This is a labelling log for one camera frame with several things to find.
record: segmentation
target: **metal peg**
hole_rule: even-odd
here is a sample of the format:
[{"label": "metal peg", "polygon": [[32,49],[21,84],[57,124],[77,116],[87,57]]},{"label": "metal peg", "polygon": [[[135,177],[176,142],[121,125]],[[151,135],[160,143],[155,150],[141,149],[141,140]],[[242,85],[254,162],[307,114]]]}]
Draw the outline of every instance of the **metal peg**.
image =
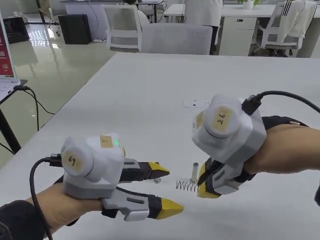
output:
[{"label": "metal peg", "polygon": [[190,179],[192,183],[196,183],[198,181],[198,167],[199,167],[199,163],[194,162],[192,166],[192,175]]}]

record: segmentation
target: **metal spring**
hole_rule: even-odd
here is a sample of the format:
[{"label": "metal spring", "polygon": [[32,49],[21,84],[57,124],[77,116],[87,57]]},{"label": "metal spring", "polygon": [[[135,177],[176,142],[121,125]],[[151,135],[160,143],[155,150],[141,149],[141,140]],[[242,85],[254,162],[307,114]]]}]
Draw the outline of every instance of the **metal spring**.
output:
[{"label": "metal spring", "polygon": [[190,192],[198,192],[199,187],[196,183],[192,183],[190,181],[183,181],[183,180],[177,180],[175,189],[180,189],[183,191],[190,191]]}]

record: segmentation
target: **floor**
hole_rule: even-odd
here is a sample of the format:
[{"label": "floor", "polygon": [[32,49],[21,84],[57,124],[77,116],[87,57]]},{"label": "floor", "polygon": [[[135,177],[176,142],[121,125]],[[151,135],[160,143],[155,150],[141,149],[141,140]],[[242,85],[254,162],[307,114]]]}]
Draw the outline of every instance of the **floor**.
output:
[{"label": "floor", "polygon": [[[30,24],[27,28],[30,41],[10,45],[13,63],[19,78],[28,80],[50,112],[57,112],[115,54],[105,43],[65,45],[48,26]],[[1,109],[23,146],[37,131],[33,98],[17,92]],[[40,109],[39,117],[42,126],[51,115]],[[1,134],[0,142],[7,145]],[[0,147],[0,156],[1,168],[12,155]]]}]

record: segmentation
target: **hand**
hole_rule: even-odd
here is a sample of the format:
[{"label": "hand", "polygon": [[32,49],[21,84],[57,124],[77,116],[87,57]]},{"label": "hand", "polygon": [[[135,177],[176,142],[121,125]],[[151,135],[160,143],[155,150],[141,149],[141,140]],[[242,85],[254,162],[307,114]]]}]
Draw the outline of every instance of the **hand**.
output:
[{"label": "hand", "polygon": [[244,164],[250,174],[320,170],[320,131],[299,125],[270,128],[261,149]]},{"label": "hand", "polygon": [[[62,183],[57,183],[36,195],[51,233],[92,211],[102,211],[99,200],[75,199],[63,193]],[[33,204],[31,198],[26,200]]]}]

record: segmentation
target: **numbered label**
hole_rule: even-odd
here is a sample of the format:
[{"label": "numbered label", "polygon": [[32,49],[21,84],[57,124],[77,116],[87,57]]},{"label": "numbered label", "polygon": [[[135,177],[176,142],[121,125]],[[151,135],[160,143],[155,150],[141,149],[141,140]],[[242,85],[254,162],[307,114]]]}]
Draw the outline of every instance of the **numbered label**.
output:
[{"label": "numbered label", "polygon": [[213,118],[211,126],[220,132],[226,131],[232,113],[233,111],[231,109],[220,106]]},{"label": "numbered label", "polygon": [[195,119],[195,129],[198,129],[204,122],[204,111],[200,112]]},{"label": "numbered label", "polygon": [[74,156],[70,152],[66,152],[62,158],[62,164],[64,167],[68,167],[77,173],[80,173],[83,167],[83,161],[77,156]]},{"label": "numbered label", "polygon": [[112,143],[112,137],[100,135],[100,145],[103,149],[112,149],[114,147],[114,144]]}]

